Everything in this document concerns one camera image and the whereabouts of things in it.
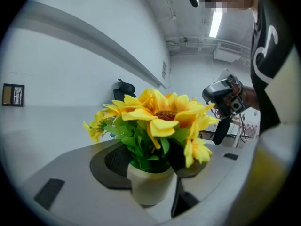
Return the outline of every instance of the ceiling light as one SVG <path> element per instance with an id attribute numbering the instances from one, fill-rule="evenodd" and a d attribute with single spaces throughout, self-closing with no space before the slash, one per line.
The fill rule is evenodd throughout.
<path id="1" fill-rule="evenodd" d="M 216 38 L 222 20 L 222 12 L 214 12 L 209 37 Z"/>

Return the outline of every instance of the air vent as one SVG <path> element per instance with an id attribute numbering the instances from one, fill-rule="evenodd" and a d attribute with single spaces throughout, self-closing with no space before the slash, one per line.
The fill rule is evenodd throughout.
<path id="1" fill-rule="evenodd" d="M 230 43 L 218 42 L 217 48 L 221 49 L 221 50 L 229 51 L 232 53 L 241 54 L 241 47 L 230 44 Z"/>

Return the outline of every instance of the cable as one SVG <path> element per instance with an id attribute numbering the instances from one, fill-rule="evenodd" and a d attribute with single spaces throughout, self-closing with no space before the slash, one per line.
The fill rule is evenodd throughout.
<path id="1" fill-rule="evenodd" d="M 241 139 L 241 130 L 239 129 L 239 136 L 240 136 L 240 139 L 245 143 L 245 142 L 247 142 L 247 139 L 246 139 L 246 134 L 245 134 L 245 125 L 244 125 L 244 122 L 243 122 L 243 119 L 241 118 L 241 115 L 239 114 L 239 127 L 240 127 L 240 121 L 241 121 L 241 123 L 242 123 L 242 128 L 243 128 L 243 133 L 244 133 L 244 137 L 245 137 L 245 140 L 246 141 L 243 141 L 242 139 Z"/>
<path id="2" fill-rule="evenodd" d="M 244 141 L 244 140 L 241 138 L 240 120 L 239 120 L 239 137 L 240 137 L 240 139 L 241 139 L 241 141 L 242 141 L 243 143 L 246 143 L 246 141 Z"/>
<path id="3" fill-rule="evenodd" d="M 243 119 L 242 119 L 242 117 L 240 116 L 240 119 L 241 119 L 241 123 L 243 124 L 243 132 L 244 132 L 244 136 L 245 136 L 245 139 L 246 139 L 246 134 L 245 134 L 245 125 L 244 125 L 244 122 L 243 122 Z"/>
<path id="4" fill-rule="evenodd" d="M 209 137 L 209 139 L 208 140 L 210 140 L 211 139 L 211 137 L 215 134 L 215 132 L 214 132 L 214 128 L 215 128 L 215 125 L 214 125 L 214 127 L 213 127 L 213 132 L 212 132 L 212 134 L 210 135 L 210 137 Z"/>

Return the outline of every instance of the yellow petal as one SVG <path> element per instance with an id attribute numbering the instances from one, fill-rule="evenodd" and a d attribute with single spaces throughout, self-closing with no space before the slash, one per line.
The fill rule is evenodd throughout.
<path id="1" fill-rule="evenodd" d="M 214 118 L 210 115 L 198 115 L 196 123 L 198 124 L 198 130 L 205 130 L 209 125 L 216 124 L 220 119 Z"/>
<path id="2" fill-rule="evenodd" d="M 193 122 L 191 127 L 189 128 L 189 138 L 196 138 L 199 135 L 198 124 Z"/>
<path id="3" fill-rule="evenodd" d="M 150 122 L 150 132 L 153 137 L 168 137 L 174 134 L 174 128 L 158 129 L 154 122 Z"/>
<path id="4" fill-rule="evenodd" d="M 195 101 L 190 101 L 191 103 L 195 103 L 194 106 L 192 106 L 191 108 L 189 108 L 189 104 L 188 104 L 188 110 L 186 110 L 186 114 L 204 114 L 207 112 L 207 109 L 205 106 L 202 105 L 198 105 Z"/>
<path id="5" fill-rule="evenodd" d="M 151 99 L 152 97 L 148 97 L 142 104 L 141 104 L 141 106 L 147 106 L 147 104 L 149 103 L 149 101 L 150 101 L 150 99 Z"/>
<path id="6" fill-rule="evenodd" d="M 135 118 L 131 117 L 131 116 L 128 114 L 128 112 L 126 112 L 126 111 L 123 111 L 123 112 L 121 113 L 121 116 L 122 116 L 122 119 L 123 119 L 124 121 L 132 121 L 132 120 L 135 120 Z"/>
<path id="7" fill-rule="evenodd" d="M 104 116 L 104 112 L 103 112 L 103 111 L 98 111 L 98 112 L 97 112 L 97 115 L 98 115 L 99 117 L 103 117 L 103 116 Z"/>
<path id="8" fill-rule="evenodd" d="M 193 108 L 196 105 L 198 105 L 198 103 L 196 101 L 191 100 L 190 102 L 188 102 L 188 107 L 189 108 Z"/>
<path id="9" fill-rule="evenodd" d="M 187 105 L 189 102 L 189 98 L 187 95 L 181 95 L 177 98 L 177 110 L 178 111 L 185 111 L 187 110 Z"/>
<path id="10" fill-rule="evenodd" d="M 90 121 L 90 126 L 91 126 L 92 128 L 97 128 L 98 123 L 97 123 L 96 121 Z"/>
<path id="11" fill-rule="evenodd" d="M 149 99 L 150 97 L 150 90 L 146 89 L 139 97 L 138 100 L 143 103 L 144 101 L 146 101 L 147 99 Z"/>
<path id="12" fill-rule="evenodd" d="M 152 120 L 152 123 L 158 128 L 158 129 L 167 129 L 172 128 L 179 124 L 178 121 L 165 121 L 162 119 L 154 119 Z"/>
<path id="13" fill-rule="evenodd" d="M 184 155 L 185 156 L 191 156 L 192 155 L 192 142 L 191 142 L 190 138 L 186 140 Z"/>
<path id="14" fill-rule="evenodd" d="M 189 127 L 196 119 L 195 114 L 186 114 L 186 111 L 179 112 L 174 120 L 180 123 L 180 127 Z"/>
<path id="15" fill-rule="evenodd" d="M 192 156 L 186 156 L 185 157 L 185 164 L 186 164 L 186 168 L 190 167 L 193 164 L 193 158 Z"/>
<path id="16" fill-rule="evenodd" d="M 132 96 L 124 95 L 124 102 L 126 105 L 141 105 L 141 102 Z"/>
<path id="17" fill-rule="evenodd" d="M 115 105 L 108 105 L 108 104 L 103 104 L 104 107 L 106 107 L 107 109 L 111 109 L 111 110 L 114 110 L 116 112 L 119 113 L 119 109 L 117 106 Z"/>
<path id="18" fill-rule="evenodd" d="M 193 139 L 193 144 L 196 144 L 196 145 L 205 145 L 206 144 L 206 142 L 204 141 L 204 140 L 202 140 L 202 139 L 200 139 L 200 138 L 194 138 Z"/>
<path id="19" fill-rule="evenodd" d="M 166 98 L 161 94 L 160 91 L 154 89 L 153 91 L 155 97 L 155 106 L 158 107 L 159 111 L 166 110 Z"/>
<path id="20" fill-rule="evenodd" d="M 91 139 L 93 139 L 93 138 L 95 138 L 95 137 L 98 137 L 99 132 L 97 131 L 97 128 L 92 128 L 92 129 L 89 131 L 89 135 L 90 135 Z"/>
<path id="21" fill-rule="evenodd" d="M 86 131 L 90 131 L 90 127 L 83 121 L 83 128 L 85 128 Z"/>
<path id="22" fill-rule="evenodd" d="M 107 118 L 110 118 L 110 117 L 113 117 L 113 116 L 116 116 L 116 115 L 119 115 L 119 114 L 120 113 L 116 112 L 115 110 L 108 110 L 107 113 L 104 115 L 103 120 L 107 119 Z"/>
<path id="23" fill-rule="evenodd" d="M 143 121 L 150 121 L 153 119 L 158 118 L 154 116 L 152 113 L 149 113 L 145 109 L 135 109 L 128 113 L 129 116 L 133 118 L 133 120 L 143 120 Z"/>
<path id="24" fill-rule="evenodd" d="M 168 100 L 171 111 L 177 111 L 177 97 L 177 93 L 173 93 Z"/>
<path id="25" fill-rule="evenodd" d="M 147 123 L 147 134 L 149 135 L 150 139 L 152 140 L 154 146 L 157 149 L 161 148 L 161 145 L 159 144 L 159 142 L 151 135 L 151 127 L 150 127 L 150 122 Z"/>
<path id="26" fill-rule="evenodd" d="M 210 160 L 209 153 L 205 150 L 202 150 L 202 148 L 199 146 L 193 148 L 192 156 L 197 159 L 199 163 L 207 162 Z"/>
<path id="27" fill-rule="evenodd" d="M 126 103 L 124 103 L 123 101 L 121 100 L 112 100 L 112 102 L 118 107 L 118 108 L 121 108 L 123 106 L 126 105 Z"/>

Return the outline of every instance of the framed picture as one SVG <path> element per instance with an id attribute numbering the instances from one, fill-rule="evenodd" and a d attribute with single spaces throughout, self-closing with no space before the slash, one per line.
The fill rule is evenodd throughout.
<path id="1" fill-rule="evenodd" d="M 2 105 L 23 106 L 24 85 L 3 84 Z"/>

